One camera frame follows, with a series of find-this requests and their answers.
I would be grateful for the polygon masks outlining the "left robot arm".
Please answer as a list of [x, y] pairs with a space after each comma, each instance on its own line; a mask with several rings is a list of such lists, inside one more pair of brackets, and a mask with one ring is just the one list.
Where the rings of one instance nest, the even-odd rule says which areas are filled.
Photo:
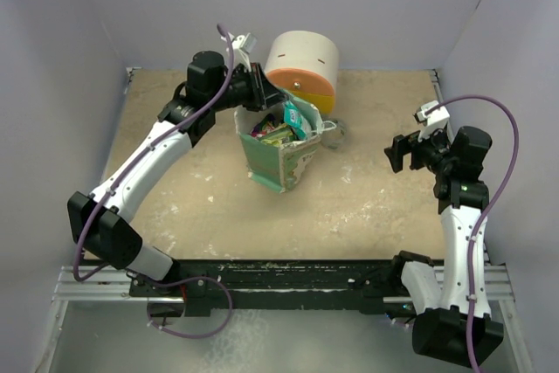
[[135, 213], [167, 170], [215, 125], [217, 112], [235, 107], [266, 111], [286, 99], [286, 91], [266, 78], [260, 64], [234, 64], [218, 52], [198, 52], [186, 80], [176, 87], [141, 145], [102, 185], [69, 198], [77, 251], [149, 278], [149, 286], [161, 296], [175, 293], [180, 266], [135, 231]]

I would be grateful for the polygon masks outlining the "teal snack packet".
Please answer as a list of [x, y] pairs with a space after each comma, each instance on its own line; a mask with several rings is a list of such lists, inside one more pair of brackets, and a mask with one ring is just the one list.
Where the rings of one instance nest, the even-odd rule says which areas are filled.
[[306, 141], [312, 136], [313, 128], [310, 122], [290, 100], [283, 103], [283, 120], [300, 141]]

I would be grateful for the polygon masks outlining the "green Fresh paper bag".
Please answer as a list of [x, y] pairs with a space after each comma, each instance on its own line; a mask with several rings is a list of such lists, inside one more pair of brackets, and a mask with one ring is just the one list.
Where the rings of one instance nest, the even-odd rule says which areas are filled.
[[248, 176], [254, 182], [278, 193], [292, 190], [299, 183], [302, 173], [321, 145], [323, 122], [328, 121], [322, 118], [318, 108], [313, 104], [291, 93], [288, 93], [288, 100], [296, 105], [313, 128], [312, 136], [306, 141], [298, 139], [296, 142], [274, 147], [260, 142], [261, 136], [251, 136], [254, 126], [267, 114], [276, 117], [277, 127], [287, 125], [283, 120], [284, 102], [258, 112], [237, 107], [234, 113], [236, 134], [244, 150]]

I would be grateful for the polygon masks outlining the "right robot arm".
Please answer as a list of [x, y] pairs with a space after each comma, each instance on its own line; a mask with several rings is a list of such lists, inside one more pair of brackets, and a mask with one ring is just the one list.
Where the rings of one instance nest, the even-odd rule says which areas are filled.
[[485, 284], [482, 212], [490, 194], [480, 180], [493, 145], [479, 128], [464, 126], [454, 138], [437, 129], [422, 140], [417, 132], [397, 135], [384, 150], [394, 172], [411, 157], [411, 169], [435, 176], [434, 197], [445, 240], [444, 278], [438, 280], [430, 258], [400, 252], [388, 276], [390, 289], [410, 295], [416, 310], [412, 327], [415, 353], [471, 367], [483, 363], [502, 343], [504, 327], [494, 321]]

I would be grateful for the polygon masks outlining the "large green Foxs bag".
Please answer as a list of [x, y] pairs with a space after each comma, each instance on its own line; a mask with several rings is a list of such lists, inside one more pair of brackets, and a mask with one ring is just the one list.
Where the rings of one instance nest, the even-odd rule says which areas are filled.
[[280, 147], [281, 145], [296, 142], [298, 137], [290, 126], [280, 126], [270, 133], [259, 137], [259, 141], [270, 146]]

